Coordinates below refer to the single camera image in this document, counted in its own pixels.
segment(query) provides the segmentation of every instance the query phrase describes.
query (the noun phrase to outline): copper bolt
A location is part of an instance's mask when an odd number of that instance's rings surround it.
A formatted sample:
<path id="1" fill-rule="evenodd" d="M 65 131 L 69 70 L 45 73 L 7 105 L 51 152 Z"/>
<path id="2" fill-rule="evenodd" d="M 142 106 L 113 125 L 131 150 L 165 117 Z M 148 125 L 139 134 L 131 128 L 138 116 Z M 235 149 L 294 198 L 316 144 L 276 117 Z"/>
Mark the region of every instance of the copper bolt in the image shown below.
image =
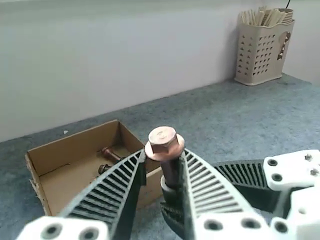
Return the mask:
<path id="1" fill-rule="evenodd" d="M 110 147 L 104 147 L 101 150 L 101 154 L 104 158 L 112 159 L 114 162 L 119 162 L 122 158 L 115 154 Z"/>
<path id="2" fill-rule="evenodd" d="M 146 156 L 159 161 L 165 183 L 169 188 L 176 188 L 179 183 L 179 156 L 185 149 L 185 140 L 170 126 L 153 129 L 144 147 Z"/>

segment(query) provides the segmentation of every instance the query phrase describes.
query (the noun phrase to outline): hex head bolt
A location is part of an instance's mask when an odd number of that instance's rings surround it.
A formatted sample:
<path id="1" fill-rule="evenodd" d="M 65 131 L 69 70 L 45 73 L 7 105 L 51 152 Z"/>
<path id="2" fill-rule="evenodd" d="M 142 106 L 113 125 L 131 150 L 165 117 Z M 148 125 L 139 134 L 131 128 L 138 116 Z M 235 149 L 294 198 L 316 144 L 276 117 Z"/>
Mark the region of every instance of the hex head bolt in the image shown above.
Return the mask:
<path id="1" fill-rule="evenodd" d="M 179 157 L 185 149 L 185 140 L 173 127 L 159 126 L 148 136 L 145 155 L 160 162 L 165 184 L 172 189 L 179 185 Z"/>

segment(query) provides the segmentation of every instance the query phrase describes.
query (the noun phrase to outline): bolt head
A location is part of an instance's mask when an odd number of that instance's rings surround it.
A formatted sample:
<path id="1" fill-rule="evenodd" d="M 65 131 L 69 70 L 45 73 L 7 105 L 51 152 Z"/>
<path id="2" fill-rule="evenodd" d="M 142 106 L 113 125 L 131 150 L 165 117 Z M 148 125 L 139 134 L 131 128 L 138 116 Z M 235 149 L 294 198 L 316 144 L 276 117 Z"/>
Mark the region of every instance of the bolt head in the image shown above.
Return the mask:
<path id="1" fill-rule="evenodd" d="M 179 147 L 176 130 L 170 126 L 159 126 L 153 129 L 148 136 L 148 140 L 154 154 L 168 154 Z"/>

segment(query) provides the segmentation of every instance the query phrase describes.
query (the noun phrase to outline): screw hole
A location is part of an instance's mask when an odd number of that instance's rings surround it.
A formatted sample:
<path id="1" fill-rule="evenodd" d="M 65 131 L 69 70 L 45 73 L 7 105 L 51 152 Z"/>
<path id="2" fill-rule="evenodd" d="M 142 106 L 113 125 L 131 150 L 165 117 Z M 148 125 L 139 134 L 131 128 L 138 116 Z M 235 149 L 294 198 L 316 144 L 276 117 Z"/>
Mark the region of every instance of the screw hole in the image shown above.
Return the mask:
<path id="1" fill-rule="evenodd" d="M 204 223 L 204 228 L 208 230 L 213 230 L 213 231 L 219 231 L 223 229 L 223 226 L 220 222 L 215 221 L 215 220 L 207 220 Z"/>
<path id="2" fill-rule="evenodd" d="M 268 164 L 269 164 L 270 166 L 277 166 L 277 165 L 278 165 L 278 162 L 277 162 L 276 160 L 274 160 L 274 159 L 269 159 L 269 160 L 268 160 Z"/>
<path id="3" fill-rule="evenodd" d="M 245 229 L 259 229 L 259 228 L 261 228 L 260 223 L 257 220 L 251 219 L 251 218 L 243 219 L 241 221 L 241 225 Z"/>
<path id="4" fill-rule="evenodd" d="M 304 208 L 300 208 L 298 211 L 300 214 L 306 214 L 306 210 Z"/>
<path id="5" fill-rule="evenodd" d="M 288 227 L 285 223 L 281 222 L 281 221 L 277 221 L 274 224 L 274 228 L 279 232 L 279 233 L 286 233 L 288 232 Z"/>
<path id="6" fill-rule="evenodd" d="M 272 174 L 271 178 L 276 181 L 276 182 L 281 182 L 282 181 L 282 176 L 278 173 Z"/>
<path id="7" fill-rule="evenodd" d="M 97 228 L 86 228 L 80 233 L 79 240 L 96 240 L 99 236 Z"/>
<path id="8" fill-rule="evenodd" d="M 62 225 L 54 223 L 47 226 L 41 233 L 41 237 L 46 240 L 55 239 L 59 236 L 62 230 Z"/>

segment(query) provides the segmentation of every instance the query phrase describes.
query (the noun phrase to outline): utensil holder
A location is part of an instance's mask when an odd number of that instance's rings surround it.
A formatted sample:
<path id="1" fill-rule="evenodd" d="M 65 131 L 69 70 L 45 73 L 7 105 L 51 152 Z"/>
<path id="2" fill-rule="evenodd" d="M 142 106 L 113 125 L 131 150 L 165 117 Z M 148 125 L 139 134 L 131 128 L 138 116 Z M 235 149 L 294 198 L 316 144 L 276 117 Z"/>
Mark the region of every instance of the utensil holder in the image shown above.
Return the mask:
<path id="1" fill-rule="evenodd" d="M 235 80 L 254 86 L 282 77 L 295 20 L 275 26 L 240 25 Z"/>

